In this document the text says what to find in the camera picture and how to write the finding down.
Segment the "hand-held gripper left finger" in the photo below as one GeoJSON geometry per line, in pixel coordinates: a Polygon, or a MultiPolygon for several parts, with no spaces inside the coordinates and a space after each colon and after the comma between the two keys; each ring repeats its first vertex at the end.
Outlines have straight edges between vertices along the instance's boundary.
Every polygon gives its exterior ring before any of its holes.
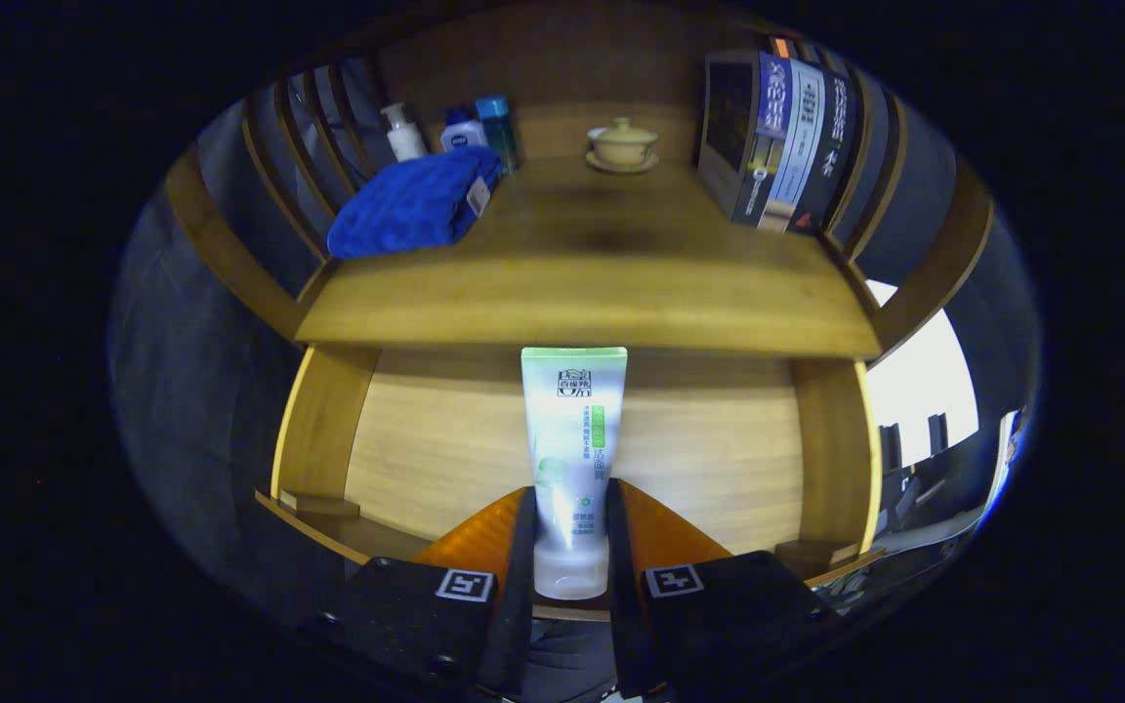
{"type": "Polygon", "coordinates": [[[526,486],[415,558],[368,560],[313,615],[313,643],[390,699],[518,697],[534,543],[526,486]]]}

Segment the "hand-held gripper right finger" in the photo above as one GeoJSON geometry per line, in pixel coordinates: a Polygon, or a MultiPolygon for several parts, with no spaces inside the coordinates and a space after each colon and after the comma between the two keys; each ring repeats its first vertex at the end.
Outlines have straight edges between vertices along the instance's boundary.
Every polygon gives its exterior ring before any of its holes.
{"type": "Polygon", "coordinates": [[[842,618],[768,551],[732,555],[630,483],[608,483],[608,605],[626,699],[760,699],[842,618]]]}

